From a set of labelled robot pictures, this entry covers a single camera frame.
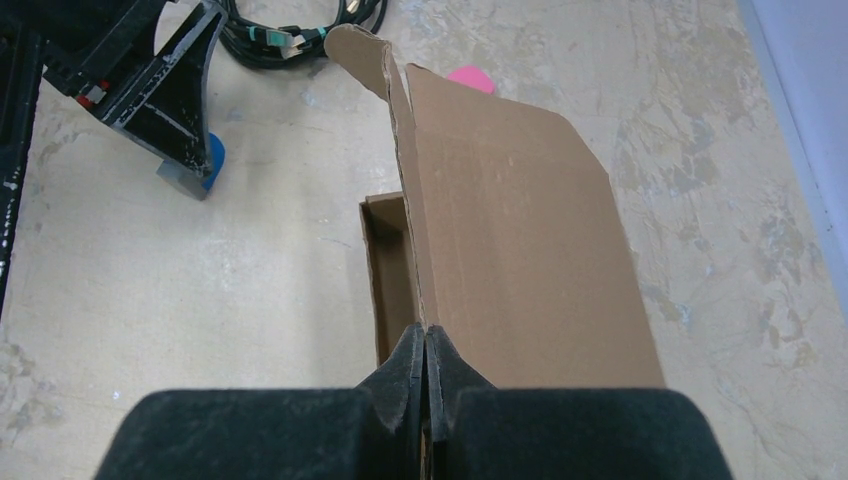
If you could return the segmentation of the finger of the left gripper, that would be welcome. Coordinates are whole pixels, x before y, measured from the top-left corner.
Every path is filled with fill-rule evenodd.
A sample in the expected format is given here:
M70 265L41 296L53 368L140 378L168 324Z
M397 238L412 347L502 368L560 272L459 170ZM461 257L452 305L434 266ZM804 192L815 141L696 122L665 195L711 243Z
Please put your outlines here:
M175 161L200 174L206 169L210 134L209 64L226 20L220 4L199 2L169 38L179 39L174 62L165 76L155 79L149 97L86 100L87 111L163 161Z

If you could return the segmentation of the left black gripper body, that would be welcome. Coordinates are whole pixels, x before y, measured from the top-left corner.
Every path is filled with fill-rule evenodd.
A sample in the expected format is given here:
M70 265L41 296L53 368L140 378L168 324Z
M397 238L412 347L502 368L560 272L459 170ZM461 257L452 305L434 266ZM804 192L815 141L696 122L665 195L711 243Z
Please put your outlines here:
M48 81L66 96L136 100L174 62L177 37L155 50L164 1L3 1L1 98L22 95L24 58L35 57Z

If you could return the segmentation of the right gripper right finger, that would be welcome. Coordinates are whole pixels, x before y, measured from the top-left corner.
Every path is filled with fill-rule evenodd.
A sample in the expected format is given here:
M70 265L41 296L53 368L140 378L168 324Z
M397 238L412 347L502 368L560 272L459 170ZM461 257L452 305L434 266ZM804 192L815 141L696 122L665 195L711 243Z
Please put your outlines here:
M425 340L432 479L729 479L685 395L653 388L499 389L446 331Z

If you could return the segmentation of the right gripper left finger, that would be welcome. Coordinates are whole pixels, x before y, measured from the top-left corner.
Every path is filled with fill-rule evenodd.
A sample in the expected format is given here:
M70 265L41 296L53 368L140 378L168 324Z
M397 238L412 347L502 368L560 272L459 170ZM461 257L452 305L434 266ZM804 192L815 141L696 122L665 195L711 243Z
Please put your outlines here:
M166 390L118 428L98 479L416 479L425 335L352 388Z

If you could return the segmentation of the brown cardboard box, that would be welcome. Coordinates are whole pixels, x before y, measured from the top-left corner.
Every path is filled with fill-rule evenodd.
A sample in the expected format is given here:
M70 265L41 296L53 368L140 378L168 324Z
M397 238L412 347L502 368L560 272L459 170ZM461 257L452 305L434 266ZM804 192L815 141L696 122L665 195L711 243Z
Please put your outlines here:
M664 386L609 176L568 120L356 26L325 49L395 138L401 190L360 205L380 361L419 322L499 387Z

